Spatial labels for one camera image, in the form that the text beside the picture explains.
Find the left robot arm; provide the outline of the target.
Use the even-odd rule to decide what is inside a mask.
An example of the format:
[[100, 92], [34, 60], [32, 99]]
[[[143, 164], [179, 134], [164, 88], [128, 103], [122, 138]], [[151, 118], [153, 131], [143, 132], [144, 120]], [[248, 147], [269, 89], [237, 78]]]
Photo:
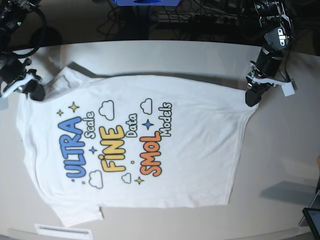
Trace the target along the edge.
[[245, 103], [249, 107], [257, 105], [271, 87], [280, 86], [286, 97], [295, 94], [287, 70], [280, 70], [283, 60], [289, 57], [284, 55], [284, 50], [292, 43], [292, 23], [286, 8], [281, 0], [255, 0], [254, 7], [264, 28], [266, 44], [261, 47], [257, 60], [250, 62], [251, 71], [246, 75]]

